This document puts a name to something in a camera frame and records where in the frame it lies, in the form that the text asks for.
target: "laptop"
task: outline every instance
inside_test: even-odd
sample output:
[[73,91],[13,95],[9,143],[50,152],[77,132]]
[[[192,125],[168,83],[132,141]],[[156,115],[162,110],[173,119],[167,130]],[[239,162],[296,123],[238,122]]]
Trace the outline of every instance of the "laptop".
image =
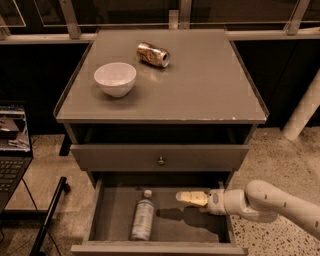
[[0,214],[32,159],[24,104],[0,101]]

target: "terrazzo floor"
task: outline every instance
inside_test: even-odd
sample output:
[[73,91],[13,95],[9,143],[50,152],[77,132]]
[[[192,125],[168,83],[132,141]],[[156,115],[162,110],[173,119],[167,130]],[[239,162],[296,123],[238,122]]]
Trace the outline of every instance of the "terrazzo floor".
[[[73,255],[72,244],[81,244],[92,205],[94,189],[72,154],[59,156],[63,136],[33,136],[34,160],[24,176],[39,209],[47,209],[61,176],[71,192],[64,194],[50,226],[60,254]],[[253,179],[272,183],[282,190],[320,205],[320,127],[305,128],[294,142],[278,128],[259,128],[249,143],[249,153],[228,189],[244,188]],[[21,182],[7,209],[34,209]],[[320,255],[320,241],[291,221],[279,217],[272,223],[255,223],[232,216],[236,244],[250,256]],[[29,255],[40,222],[4,221],[0,255]],[[49,235],[41,249],[59,255]]]

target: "white bowl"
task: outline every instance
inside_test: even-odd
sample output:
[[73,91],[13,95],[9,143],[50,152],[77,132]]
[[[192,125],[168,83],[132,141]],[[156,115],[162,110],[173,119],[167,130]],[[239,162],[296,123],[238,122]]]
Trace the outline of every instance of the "white bowl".
[[94,73],[94,79],[100,88],[113,97],[126,95],[136,81],[136,69],[122,62],[103,65]]

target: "white pipe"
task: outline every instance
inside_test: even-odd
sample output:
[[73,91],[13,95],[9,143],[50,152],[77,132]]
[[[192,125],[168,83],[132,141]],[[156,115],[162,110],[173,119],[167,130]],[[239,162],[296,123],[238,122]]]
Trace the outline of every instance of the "white pipe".
[[314,112],[320,106],[320,70],[309,85],[289,121],[282,130],[283,135],[289,140],[295,140]]

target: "nightstand top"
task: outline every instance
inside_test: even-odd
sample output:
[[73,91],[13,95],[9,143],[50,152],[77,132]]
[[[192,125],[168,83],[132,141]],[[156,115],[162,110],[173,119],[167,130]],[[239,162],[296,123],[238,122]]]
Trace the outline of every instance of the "nightstand top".
[[[170,52],[170,64],[141,62],[148,42]],[[106,95],[94,72],[110,62],[137,70],[122,98]],[[266,113],[223,30],[101,30],[56,118],[61,123],[264,123]]]

